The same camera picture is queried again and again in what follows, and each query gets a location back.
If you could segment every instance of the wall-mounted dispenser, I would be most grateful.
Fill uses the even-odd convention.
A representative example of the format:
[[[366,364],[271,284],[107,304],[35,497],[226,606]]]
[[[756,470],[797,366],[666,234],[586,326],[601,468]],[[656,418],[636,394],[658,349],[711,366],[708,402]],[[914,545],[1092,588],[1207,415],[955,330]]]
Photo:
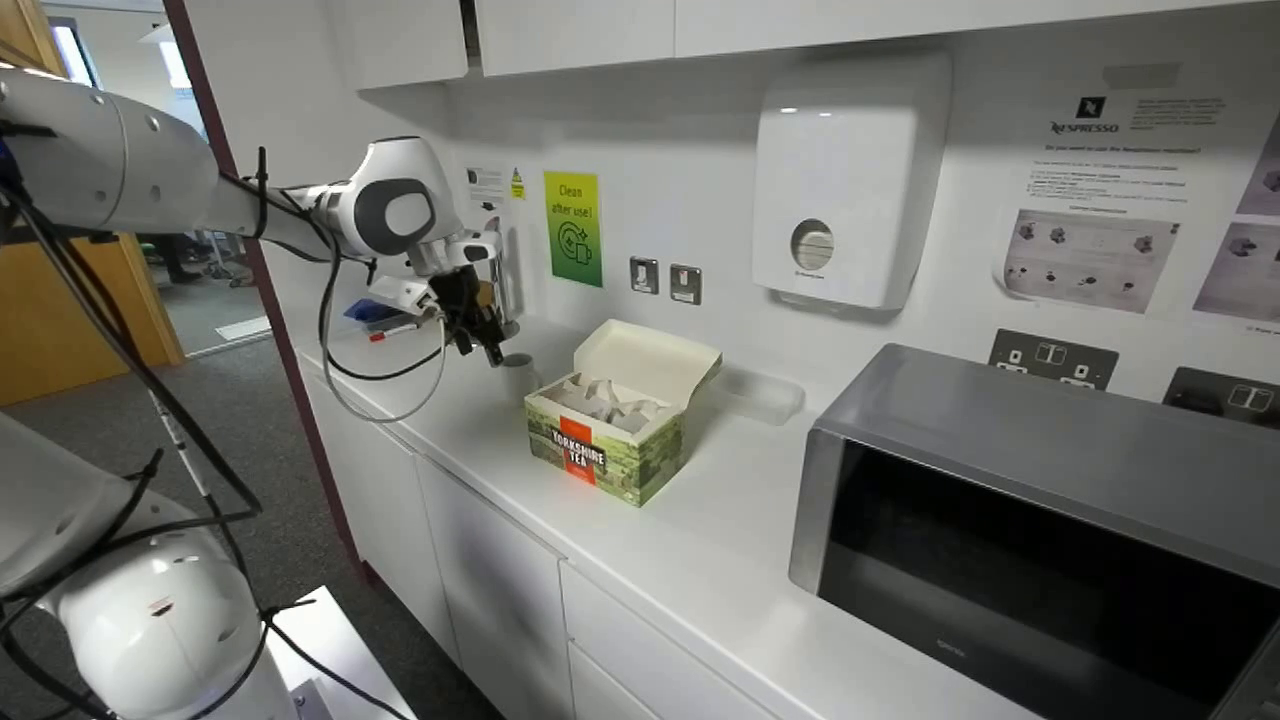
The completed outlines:
[[[903,306],[947,130],[947,54],[813,65],[758,112],[756,284]]]

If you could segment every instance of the white wall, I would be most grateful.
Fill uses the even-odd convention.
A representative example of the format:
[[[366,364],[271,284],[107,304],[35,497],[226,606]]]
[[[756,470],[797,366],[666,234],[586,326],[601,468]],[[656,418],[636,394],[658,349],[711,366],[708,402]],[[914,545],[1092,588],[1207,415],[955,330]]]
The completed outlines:
[[[163,108],[198,128],[191,92],[167,87],[160,49],[145,44],[145,36],[163,22],[163,12],[52,3],[48,17],[66,17],[80,22],[80,38],[102,92]]]
[[[1280,108],[1270,85],[1280,49],[1270,38],[1277,22],[1252,33],[1028,29],[953,38],[955,108],[930,234],[914,290],[895,318],[801,311],[752,284],[756,112],[769,76],[797,65],[797,52],[450,85],[449,99],[454,155],[519,166],[529,185],[515,211],[531,306],[548,314],[578,326],[624,314],[711,339],[730,364],[802,384],[813,408],[825,408],[889,339],[988,359],[995,326],[1117,349],[1112,393],[1160,399],[1176,364],[1280,381],[1277,330],[1192,311],[1262,128],[1204,153],[1216,199],[1184,220],[1151,306],[1131,314],[1007,298],[990,284],[990,258],[1017,211],[1007,202],[1010,171],[1036,146],[1038,128],[1022,108],[1051,87],[1059,68],[1117,54],[1235,68],[1252,85],[1252,112],[1266,116]],[[605,290],[548,277],[544,166],[601,175]],[[705,306],[626,290],[626,255],[656,255],[662,266],[698,262]]]

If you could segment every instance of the microwave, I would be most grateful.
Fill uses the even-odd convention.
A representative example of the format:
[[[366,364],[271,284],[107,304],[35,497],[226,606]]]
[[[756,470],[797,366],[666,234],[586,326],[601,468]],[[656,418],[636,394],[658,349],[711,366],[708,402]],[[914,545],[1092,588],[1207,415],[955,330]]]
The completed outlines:
[[[884,349],[806,430],[793,578],[1065,720],[1280,720],[1280,430]]]

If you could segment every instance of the cardboard box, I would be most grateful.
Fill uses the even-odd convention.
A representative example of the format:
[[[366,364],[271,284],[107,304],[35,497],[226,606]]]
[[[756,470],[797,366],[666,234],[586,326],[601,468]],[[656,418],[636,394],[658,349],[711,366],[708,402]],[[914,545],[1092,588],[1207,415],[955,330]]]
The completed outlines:
[[[647,503],[682,462],[682,412],[721,352],[673,330],[606,318],[570,372],[525,394],[531,456]]]

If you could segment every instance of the green sign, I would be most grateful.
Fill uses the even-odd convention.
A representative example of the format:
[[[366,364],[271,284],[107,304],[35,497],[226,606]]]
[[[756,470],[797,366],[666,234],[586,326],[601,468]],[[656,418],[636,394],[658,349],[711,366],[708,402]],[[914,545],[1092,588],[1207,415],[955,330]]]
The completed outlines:
[[[553,277],[575,284],[605,284],[601,258],[601,185],[578,171],[548,171],[548,234],[553,234]]]

